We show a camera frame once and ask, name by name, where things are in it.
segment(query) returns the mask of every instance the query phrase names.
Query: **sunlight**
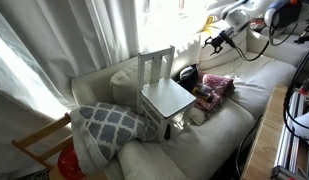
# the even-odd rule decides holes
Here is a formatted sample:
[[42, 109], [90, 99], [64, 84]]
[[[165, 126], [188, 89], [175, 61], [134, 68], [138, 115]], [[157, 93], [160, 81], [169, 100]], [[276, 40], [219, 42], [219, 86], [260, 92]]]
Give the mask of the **sunlight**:
[[28, 104], [34, 105], [33, 109], [54, 119], [60, 118], [67, 111], [54, 95], [48, 90], [41, 78], [22, 60], [8, 45], [0, 38], [0, 57], [13, 73], [16, 83], [26, 87], [26, 90], [19, 93], [19, 98], [32, 99]]

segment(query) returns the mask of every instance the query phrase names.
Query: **chair backrest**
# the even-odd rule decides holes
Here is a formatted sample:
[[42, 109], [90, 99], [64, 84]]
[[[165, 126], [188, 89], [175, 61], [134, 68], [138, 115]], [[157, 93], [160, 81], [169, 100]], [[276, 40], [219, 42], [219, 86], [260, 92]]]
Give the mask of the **chair backrest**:
[[27, 135], [26, 137], [12, 140], [12, 144], [19, 150], [23, 151], [25, 154], [36, 160], [38, 163], [42, 164], [48, 169], [52, 169], [53, 165], [47, 160], [68, 145], [70, 145], [73, 142], [72, 135], [66, 137], [65, 139], [60, 141], [60, 143], [56, 144], [54, 147], [50, 148], [42, 154], [36, 154], [35, 152], [32, 152], [28, 147], [43, 139], [44, 137], [49, 136], [57, 130], [63, 128], [70, 122], [70, 115], [65, 114], [65, 116], [60, 120], [51, 122], [50, 124], [38, 129], [37, 131]]
[[154, 84], [161, 78], [161, 68], [163, 57], [166, 59], [166, 67], [164, 71], [164, 78], [168, 79], [171, 75], [171, 69], [174, 59], [175, 47], [170, 46], [167, 49], [160, 51], [150, 52], [150, 53], [139, 53], [138, 54], [138, 86], [142, 89], [144, 85], [144, 70], [145, 63], [147, 61], [151, 62], [151, 73], [150, 73], [150, 84]]

